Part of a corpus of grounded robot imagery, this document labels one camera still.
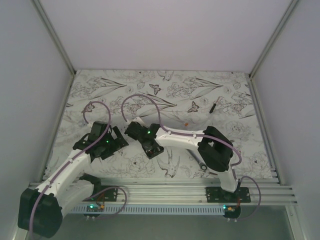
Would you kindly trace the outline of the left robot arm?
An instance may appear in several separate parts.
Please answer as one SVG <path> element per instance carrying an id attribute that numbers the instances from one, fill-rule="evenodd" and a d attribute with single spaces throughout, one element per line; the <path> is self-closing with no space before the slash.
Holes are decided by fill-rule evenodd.
<path id="1" fill-rule="evenodd" d="M 128 146 L 118 127 L 95 121 L 89 133 L 73 147 L 65 162 L 36 188 L 20 196 L 17 226 L 45 238 L 53 237 L 64 217 L 82 201 L 102 210 L 104 201 L 117 199 L 118 186 L 103 186 L 100 178 L 85 173 L 95 159 L 105 160 Z"/>

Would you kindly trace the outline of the black fuse box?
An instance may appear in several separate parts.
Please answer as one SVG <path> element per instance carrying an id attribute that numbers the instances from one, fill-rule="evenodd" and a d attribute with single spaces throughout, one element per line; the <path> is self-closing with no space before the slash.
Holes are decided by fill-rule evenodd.
<path id="1" fill-rule="evenodd" d="M 164 148 L 162 146 L 156 145 L 156 146 L 153 146 L 152 148 L 150 148 L 149 150 L 146 150 L 145 153 L 149 159 L 153 159 L 163 152 L 164 152 Z"/>

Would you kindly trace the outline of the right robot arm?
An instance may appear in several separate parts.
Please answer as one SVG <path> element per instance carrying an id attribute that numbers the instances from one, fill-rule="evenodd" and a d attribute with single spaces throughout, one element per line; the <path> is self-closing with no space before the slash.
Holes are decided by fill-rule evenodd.
<path id="1" fill-rule="evenodd" d="M 132 121 L 124 133 L 141 144 L 149 159 L 161 154 L 165 147 L 198 152 L 200 161 L 208 170 L 217 174 L 222 188 L 222 198 L 231 203 L 239 197 L 237 178 L 230 164 L 236 150 L 215 127 L 208 126 L 205 130 L 188 131 L 156 123 L 147 127 L 141 122 Z"/>

